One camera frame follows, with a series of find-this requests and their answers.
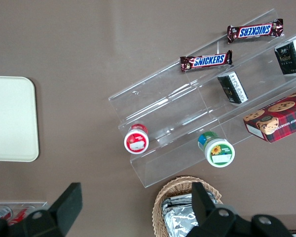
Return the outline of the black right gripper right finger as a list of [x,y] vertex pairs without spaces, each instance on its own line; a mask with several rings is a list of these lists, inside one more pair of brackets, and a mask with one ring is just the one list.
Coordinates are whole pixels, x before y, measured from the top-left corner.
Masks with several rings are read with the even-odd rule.
[[259,214],[247,221],[225,205],[216,207],[202,183],[192,183],[192,209],[198,226],[188,237],[291,237],[292,233],[277,218]]

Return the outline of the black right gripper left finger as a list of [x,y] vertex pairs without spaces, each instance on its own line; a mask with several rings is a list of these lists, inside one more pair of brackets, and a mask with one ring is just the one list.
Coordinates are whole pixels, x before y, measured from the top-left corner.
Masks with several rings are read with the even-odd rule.
[[64,237],[82,210],[81,183],[71,183],[47,209],[8,225],[0,219],[0,237]]

